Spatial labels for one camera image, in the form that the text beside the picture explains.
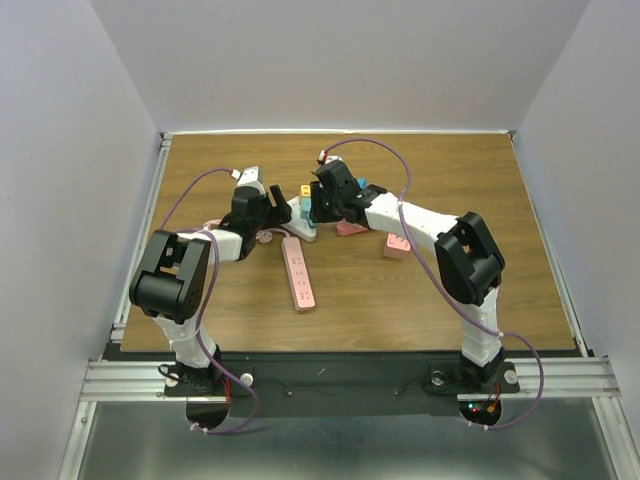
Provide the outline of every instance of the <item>pink object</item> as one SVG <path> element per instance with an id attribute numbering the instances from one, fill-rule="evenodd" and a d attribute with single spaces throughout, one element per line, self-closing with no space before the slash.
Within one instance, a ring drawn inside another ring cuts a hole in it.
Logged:
<path id="1" fill-rule="evenodd" d="M 398 237 L 393 233 L 387 235 L 387 241 L 384 244 L 383 252 L 385 257 L 404 260 L 409 256 L 409 252 L 411 252 L 411 246 L 406 239 Z"/>
<path id="2" fill-rule="evenodd" d="M 338 230 L 338 235 L 340 235 L 341 237 L 346 237 L 347 235 L 353 235 L 354 233 L 366 232 L 369 229 L 360 225 L 349 223 L 345 220 L 340 220 L 336 225 L 336 230 Z"/>
<path id="3" fill-rule="evenodd" d="M 282 253 L 284 254 L 284 263 L 287 266 L 287 275 L 289 276 L 295 309 L 299 312 L 311 310 L 316 306 L 316 300 L 313 298 L 300 239 L 298 237 L 283 238 Z"/>

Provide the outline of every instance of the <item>power strip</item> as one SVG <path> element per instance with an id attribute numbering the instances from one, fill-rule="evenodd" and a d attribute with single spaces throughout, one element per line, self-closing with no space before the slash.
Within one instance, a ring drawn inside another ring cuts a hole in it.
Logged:
<path id="1" fill-rule="evenodd" d="M 285 237 L 282 240 L 282 254 L 287 266 L 295 309 L 299 312 L 311 310 L 316 306 L 316 300 L 311 290 L 311 282 L 307 266 L 304 263 L 300 240 L 297 237 Z"/>

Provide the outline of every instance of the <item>wall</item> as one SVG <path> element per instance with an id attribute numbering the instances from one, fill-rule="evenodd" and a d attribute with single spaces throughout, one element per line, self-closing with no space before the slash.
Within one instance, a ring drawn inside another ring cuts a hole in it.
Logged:
<path id="1" fill-rule="evenodd" d="M 0 478 L 57 478 L 157 155 L 87 0 L 0 16 Z"/>
<path id="2" fill-rule="evenodd" d="M 640 3 L 591 3 L 515 137 L 587 343 L 640 442 Z"/>
<path id="3" fill-rule="evenodd" d="M 588 0 L 92 0 L 161 130 L 511 129 Z"/>

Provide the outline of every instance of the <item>wooden tabletop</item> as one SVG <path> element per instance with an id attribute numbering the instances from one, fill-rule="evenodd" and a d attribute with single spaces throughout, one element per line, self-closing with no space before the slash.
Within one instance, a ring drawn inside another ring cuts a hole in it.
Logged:
<path id="1" fill-rule="evenodd" d="M 184 135 L 173 139 L 153 214 L 156 229 L 182 190 L 216 166 L 259 165 L 265 187 L 279 184 L 287 199 L 314 180 L 320 150 L 340 135 Z M 407 199 L 441 213 L 483 216 L 506 259 L 498 297 L 504 331 L 527 336 L 542 349 L 572 349 L 547 256 L 506 135 L 379 135 L 413 170 Z M 356 177 L 398 194 L 406 178 L 383 149 L 340 147 Z M 196 185 L 167 228 L 199 227 L 229 211 L 235 182 L 213 174 Z M 461 320 L 439 296 L 417 260 L 382 256 L 386 234 L 339 237 L 323 225 L 303 251 L 316 297 L 314 310 L 294 310 L 280 238 L 257 244 L 242 262 L 221 266 L 205 312 L 211 337 L 230 351 L 459 350 Z M 507 348 L 522 349 L 507 339 Z M 162 331 L 131 308 L 123 351 L 166 351 Z"/>

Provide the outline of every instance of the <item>metal frame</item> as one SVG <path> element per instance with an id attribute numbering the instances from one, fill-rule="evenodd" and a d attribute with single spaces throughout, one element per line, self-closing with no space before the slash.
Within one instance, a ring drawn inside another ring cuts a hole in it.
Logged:
<path id="1" fill-rule="evenodd" d="M 395 131 L 356 131 L 338 130 L 318 133 L 398 133 Z M 216 131 L 202 133 L 268 133 L 255 131 Z M 308 133 L 302 131 L 281 131 L 278 133 Z M 155 208 L 158 191 L 166 166 L 173 134 L 162 134 L 162 144 L 158 163 L 147 199 L 144 218 L 138 234 L 136 247 L 132 255 L 128 278 L 131 278 L 149 233 L 151 218 Z M 606 358 L 588 358 L 587 345 L 582 337 L 571 297 L 562 274 L 555 251 L 538 218 L 535 205 L 529 196 L 534 217 L 538 224 L 547 253 L 551 270 L 558 286 L 569 328 L 572 331 L 582 358 L 546 358 L 544 398 L 591 397 L 602 428 L 609 455 L 620 479 L 640 479 L 640 457 L 636 449 L 629 425 L 620 403 L 620 389 L 613 368 Z M 122 340 L 124 327 L 129 313 L 130 303 L 127 288 L 123 289 L 118 310 L 113 322 L 112 342 Z M 539 385 L 538 372 L 532 359 L 509 359 L 516 365 L 519 374 L 521 392 L 503 395 L 504 398 L 527 399 L 535 396 Z M 149 402 L 149 401 L 185 401 L 185 398 L 167 398 L 164 396 L 164 378 L 157 372 L 160 362 L 91 362 L 80 394 L 80 402 L 72 427 L 67 451 L 63 460 L 59 478 L 69 480 L 77 478 L 82 458 L 87 446 L 93 416 L 98 402 Z M 476 399 L 473 395 L 460 395 L 459 400 Z M 223 402 L 223 397 L 208 397 L 204 401 Z"/>

